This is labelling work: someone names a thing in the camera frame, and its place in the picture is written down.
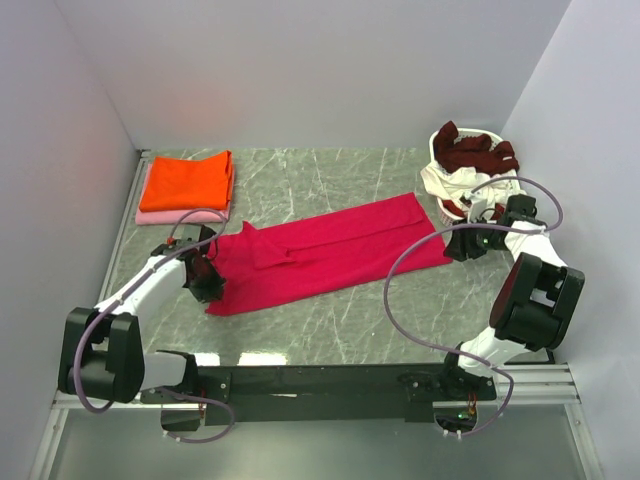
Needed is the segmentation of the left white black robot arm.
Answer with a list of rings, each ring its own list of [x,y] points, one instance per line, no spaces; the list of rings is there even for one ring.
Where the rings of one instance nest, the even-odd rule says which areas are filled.
[[[141,324],[171,296],[186,289],[201,304],[222,298],[225,279],[208,257],[218,234],[189,224],[183,236],[156,247],[141,271],[111,297],[67,316],[57,388],[83,402],[129,403],[162,388],[176,401],[200,388],[195,356],[162,350],[146,354]]]

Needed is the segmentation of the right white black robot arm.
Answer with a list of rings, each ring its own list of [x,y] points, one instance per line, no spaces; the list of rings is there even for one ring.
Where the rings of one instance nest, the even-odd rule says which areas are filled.
[[[529,352],[558,347],[568,330],[585,284],[583,272],[567,266],[536,219],[536,200],[510,197],[497,220],[511,232],[473,228],[456,230],[444,254],[455,260],[477,259],[490,250],[511,253],[514,264],[493,303],[488,326],[445,357],[439,374],[444,395],[460,399],[474,383]]]

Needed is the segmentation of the crimson pink t shirt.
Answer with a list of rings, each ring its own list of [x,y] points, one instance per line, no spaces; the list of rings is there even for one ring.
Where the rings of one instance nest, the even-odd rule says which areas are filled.
[[[412,193],[261,229],[245,222],[209,252],[226,284],[206,311],[228,317],[381,280],[434,231]]]

